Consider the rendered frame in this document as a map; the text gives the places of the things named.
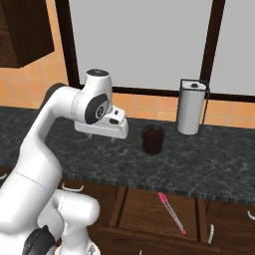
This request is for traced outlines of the dark wood cupboard front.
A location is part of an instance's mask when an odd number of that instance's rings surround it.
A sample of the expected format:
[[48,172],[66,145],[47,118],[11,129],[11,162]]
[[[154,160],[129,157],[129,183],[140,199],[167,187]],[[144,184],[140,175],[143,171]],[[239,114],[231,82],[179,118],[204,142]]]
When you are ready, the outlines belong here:
[[214,225],[212,244],[220,255],[255,255],[255,206],[206,200],[207,226]]

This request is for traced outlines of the open dark wood drawer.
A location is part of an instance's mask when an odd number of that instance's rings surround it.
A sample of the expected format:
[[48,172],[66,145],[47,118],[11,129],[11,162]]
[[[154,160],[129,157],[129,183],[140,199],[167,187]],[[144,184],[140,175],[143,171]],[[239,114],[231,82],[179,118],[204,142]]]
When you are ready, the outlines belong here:
[[207,243],[205,218],[195,198],[167,195],[174,223],[154,191],[122,187],[110,221],[100,227],[115,255],[220,255]]

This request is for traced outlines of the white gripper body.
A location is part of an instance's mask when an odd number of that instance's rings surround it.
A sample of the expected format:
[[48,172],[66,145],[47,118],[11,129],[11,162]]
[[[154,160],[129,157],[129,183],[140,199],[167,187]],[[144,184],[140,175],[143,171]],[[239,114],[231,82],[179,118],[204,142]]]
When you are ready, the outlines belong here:
[[105,124],[82,124],[75,122],[75,130],[86,134],[97,134],[113,138],[125,139],[128,136],[128,121],[123,120],[119,126]]

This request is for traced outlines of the dark brown glass cup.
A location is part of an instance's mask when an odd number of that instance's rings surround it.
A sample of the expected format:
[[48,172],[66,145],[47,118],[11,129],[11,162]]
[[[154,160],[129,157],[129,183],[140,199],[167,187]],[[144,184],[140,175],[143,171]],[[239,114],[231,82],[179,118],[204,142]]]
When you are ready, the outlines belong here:
[[148,154],[158,154],[162,150],[164,129],[160,126],[149,125],[141,130],[142,149]]

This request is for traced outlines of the dark wood wall cupboard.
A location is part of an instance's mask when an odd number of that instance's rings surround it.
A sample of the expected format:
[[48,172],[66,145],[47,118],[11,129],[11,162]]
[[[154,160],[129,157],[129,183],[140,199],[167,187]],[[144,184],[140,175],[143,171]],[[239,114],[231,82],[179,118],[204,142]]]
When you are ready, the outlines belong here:
[[54,51],[46,0],[0,0],[0,68],[19,69]]

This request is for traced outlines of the dark wood drawer front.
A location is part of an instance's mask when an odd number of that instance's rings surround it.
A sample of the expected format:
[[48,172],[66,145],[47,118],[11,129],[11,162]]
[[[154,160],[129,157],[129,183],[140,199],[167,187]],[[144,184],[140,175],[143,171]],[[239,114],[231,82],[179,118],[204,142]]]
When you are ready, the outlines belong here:
[[61,183],[59,184],[60,188],[62,188],[61,186],[63,182],[66,187],[70,188],[80,188],[83,185],[84,189],[81,193],[95,198],[100,203],[100,217],[93,226],[89,227],[89,229],[97,230],[99,226],[107,225],[109,223],[118,194],[118,189],[115,186],[84,180],[62,178]]

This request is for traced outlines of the pink tongs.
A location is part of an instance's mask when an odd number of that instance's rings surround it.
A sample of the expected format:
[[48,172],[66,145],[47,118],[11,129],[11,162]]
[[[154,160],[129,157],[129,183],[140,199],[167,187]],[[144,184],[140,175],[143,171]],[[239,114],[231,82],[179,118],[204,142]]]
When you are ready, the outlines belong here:
[[180,222],[179,218],[177,217],[176,213],[174,212],[173,208],[171,207],[171,205],[169,204],[166,196],[162,193],[162,192],[158,192],[157,196],[160,200],[160,202],[164,205],[164,207],[167,209],[168,213],[170,214],[171,218],[173,219],[173,221],[175,222],[175,224],[177,225],[177,227],[179,228],[180,232],[182,235],[185,235],[186,232],[184,230],[184,227],[182,225],[182,223]]

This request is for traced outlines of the dark framed window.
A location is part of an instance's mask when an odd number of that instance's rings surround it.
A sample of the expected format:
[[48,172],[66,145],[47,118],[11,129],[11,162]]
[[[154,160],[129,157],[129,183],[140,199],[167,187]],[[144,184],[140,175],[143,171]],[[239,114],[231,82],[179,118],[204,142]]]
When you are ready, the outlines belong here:
[[70,86],[101,68],[122,94],[255,103],[255,0],[55,0]]

